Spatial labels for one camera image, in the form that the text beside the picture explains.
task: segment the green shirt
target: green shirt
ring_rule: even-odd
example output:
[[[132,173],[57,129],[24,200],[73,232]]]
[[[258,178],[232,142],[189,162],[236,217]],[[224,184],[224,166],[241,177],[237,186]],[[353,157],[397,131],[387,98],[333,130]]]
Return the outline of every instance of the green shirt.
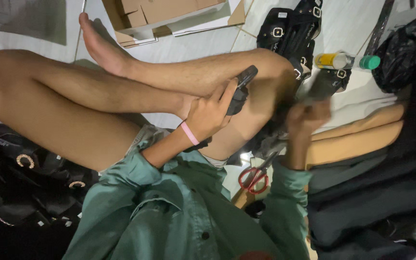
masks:
[[[308,259],[306,171],[274,162],[260,223],[230,203],[223,169],[198,151],[158,170],[137,150],[105,171],[88,192],[63,259],[235,259],[248,251]]]

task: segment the shirt sleeve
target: shirt sleeve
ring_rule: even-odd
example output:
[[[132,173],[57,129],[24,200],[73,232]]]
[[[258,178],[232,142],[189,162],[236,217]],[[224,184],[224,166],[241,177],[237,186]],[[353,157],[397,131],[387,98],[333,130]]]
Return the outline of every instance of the shirt sleeve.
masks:
[[[287,169],[277,159],[273,168],[274,181],[264,199],[266,210],[260,219],[261,227],[286,259],[309,259],[305,242],[307,194],[304,186],[309,183],[311,174]]]
[[[106,259],[130,222],[142,186],[159,179],[161,173],[139,153],[103,171],[84,199],[81,221],[63,259]]]

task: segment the green bottle cap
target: green bottle cap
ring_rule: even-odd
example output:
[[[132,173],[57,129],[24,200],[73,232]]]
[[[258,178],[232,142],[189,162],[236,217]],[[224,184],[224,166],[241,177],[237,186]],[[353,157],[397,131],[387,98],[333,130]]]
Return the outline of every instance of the green bottle cap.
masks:
[[[359,66],[364,69],[374,69],[374,68],[378,68],[378,66],[380,65],[380,62],[381,62],[380,57],[375,56],[375,55],[373,56],[367,55],[361,59]]]

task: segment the pink wristband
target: pink wristband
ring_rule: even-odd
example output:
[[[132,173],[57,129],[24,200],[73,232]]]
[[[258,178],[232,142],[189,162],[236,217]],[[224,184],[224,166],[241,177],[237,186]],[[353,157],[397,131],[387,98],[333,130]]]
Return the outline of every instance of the pink wristband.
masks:
[[[187,135],[187,137],[190,139],[190,141],[194,144],[194,145],[198,145],[200,142],[197,140],[197,138],[195,138],[194,134],[192,133],[192,131],[190,131],[188,125],[186,124],[186,122],[182,122],[181,124],[182,130],[184,130],[185,134]]]

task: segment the scissors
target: scissors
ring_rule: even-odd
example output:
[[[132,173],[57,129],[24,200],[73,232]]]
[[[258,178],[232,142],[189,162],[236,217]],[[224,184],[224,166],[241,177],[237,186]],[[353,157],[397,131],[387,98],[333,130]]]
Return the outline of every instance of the scissors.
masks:
[[[259,194],[264,192],[267,189],[267,186],[269,185],[269,176],[267,176],[267,169],[272,164],[272,160],[279,154],[279,152],[273,152],[271,155],[261,164],[260,167],[252,167],[250,169],[246,169],[242,171],[242,173],[239,176],[239,184],[240,187],[244,190],[247,190],[251,194]],[[246,182],[244,183],[242,179],[248,175],[252,174],[253,178],[247,178]],[[264,187],[261,188],[261,190],[256,191],[254,189],[255,185],[257,183],[264,179]]]

